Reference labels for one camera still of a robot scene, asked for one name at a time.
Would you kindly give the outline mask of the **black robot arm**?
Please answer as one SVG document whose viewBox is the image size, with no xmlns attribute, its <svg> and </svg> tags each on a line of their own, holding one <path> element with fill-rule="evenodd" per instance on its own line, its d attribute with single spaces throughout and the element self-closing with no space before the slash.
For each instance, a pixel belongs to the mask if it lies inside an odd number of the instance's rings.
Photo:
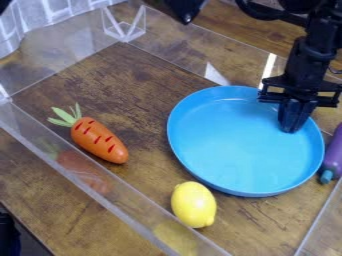
<svg viewBox="0 0 342 256">
<path fill-rule="evenodd" d="M 318 107 L 335 107 L 342 85 L 324 80 L 330 63 L 342 49 L 342 0 L 276 0 L 277 9 L 253 0 L 233 0 L 249 17 L 302 21 L 306 35 L 292 44 L 284 72 L 261 80 L 259 100 L 276 103 L 277 122 L 287 133 L 296 132 Z"/>
</svg>

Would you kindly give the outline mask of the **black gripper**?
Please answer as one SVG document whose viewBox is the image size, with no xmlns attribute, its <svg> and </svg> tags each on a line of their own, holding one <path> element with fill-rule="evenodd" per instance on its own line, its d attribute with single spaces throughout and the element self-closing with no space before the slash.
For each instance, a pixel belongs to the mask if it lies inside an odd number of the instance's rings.
<svg viewBox="0 0 342 256">
<path fill-rule="evenodd" d="M 302 128 L 316 106 L 335 107 L 339 103 L 342 85 L 324 81 L 336 50 L 336 43 L 330 39 L 299 37 L 283 74 L 261 80 L 259 100 L 280 103 L 277 121 L 284 132 Z"/>
</svg>

